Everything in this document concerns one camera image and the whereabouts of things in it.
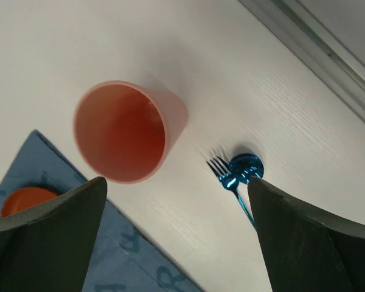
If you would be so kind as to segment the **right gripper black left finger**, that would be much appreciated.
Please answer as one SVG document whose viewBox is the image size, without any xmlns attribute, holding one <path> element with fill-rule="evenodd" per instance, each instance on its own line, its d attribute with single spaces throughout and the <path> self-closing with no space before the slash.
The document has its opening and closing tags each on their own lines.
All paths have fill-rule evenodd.
<svg viewBox="0 0 365 292">
<path fill-rule="evenodd" d="M 0 291 L 81 291 L 106 196 L 96 177 L 0 219 Z"/>
</svg>

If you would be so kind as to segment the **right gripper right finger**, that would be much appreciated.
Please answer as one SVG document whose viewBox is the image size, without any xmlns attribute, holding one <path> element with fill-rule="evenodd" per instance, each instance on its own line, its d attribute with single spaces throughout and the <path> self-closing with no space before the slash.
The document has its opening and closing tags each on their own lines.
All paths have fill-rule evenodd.
<svg viewBox="0 0 365 292">
<path fill-rule="evenodd" d="M 248 195 L 273 291 L 365 291 L 365 225 L 260 178 Z"/>
</svg>

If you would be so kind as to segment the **red round plate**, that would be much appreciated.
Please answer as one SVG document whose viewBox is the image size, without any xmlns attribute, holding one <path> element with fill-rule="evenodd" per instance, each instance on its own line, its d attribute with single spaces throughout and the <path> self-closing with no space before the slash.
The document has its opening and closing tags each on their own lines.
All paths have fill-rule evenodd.
<svg viewBox="0 0 365 292">
<path fill-rule="evenodd" d="M 25 209 L 42 204 L 56 198 L 59 193 L 42 187 L 23 187 L 14 191 L 4 201 L 1 218 L 21 212 Z"/>
</svg>

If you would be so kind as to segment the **blue letter-print placemat cloth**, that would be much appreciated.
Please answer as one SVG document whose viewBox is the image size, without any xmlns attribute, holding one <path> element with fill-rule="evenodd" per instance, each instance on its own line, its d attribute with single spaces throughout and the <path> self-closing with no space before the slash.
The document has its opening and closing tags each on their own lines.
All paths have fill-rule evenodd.
<svg viewBox="0 0 365 292">
<path fill-rule="evenodd" d="M 4 201 L 22 187 L 63 194 L 87 181 L 42 133 L 32 131 L 0 183 Z M 115 207 L 107 201 L 83 291 L 200 291 Z"/>
</svg>

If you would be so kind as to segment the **blue fork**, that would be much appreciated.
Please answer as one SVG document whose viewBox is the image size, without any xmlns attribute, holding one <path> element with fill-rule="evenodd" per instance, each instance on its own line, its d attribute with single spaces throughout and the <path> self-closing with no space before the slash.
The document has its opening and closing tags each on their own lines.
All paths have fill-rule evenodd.
<svg viewBox="0 0 365 292">
<path fill-rule="evenodd" d="M 216 156 L 215 158 L 206 161 L 206 164 L 209 166 L 214 175 L 217 177 L 223 188 L 232 192 L 235 195 L 239 205 L 241 206 L 244 213 L 248 217 L 253 228 L 256 228 L 254 219 L 250 211 L 248 210 L 242 197 L 238 193 L 239 180 L 230 171 L 229 164 L 220 156 Z"/>
</svg>

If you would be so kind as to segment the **pink plastic cup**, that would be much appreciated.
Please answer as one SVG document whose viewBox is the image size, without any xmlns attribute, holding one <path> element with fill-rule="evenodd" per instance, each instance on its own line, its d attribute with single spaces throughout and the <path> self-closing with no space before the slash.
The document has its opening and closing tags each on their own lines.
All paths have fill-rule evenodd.
<svg viewBox="0 0 365 292">
<path fill-rule="evenodd" d="M 187 107 L 174 93 L 109 81 L 93 86 L 81 98 L 74 138 L 96 173 L 134 184 L 155 174 L 187 121 Z"/>
</svg>

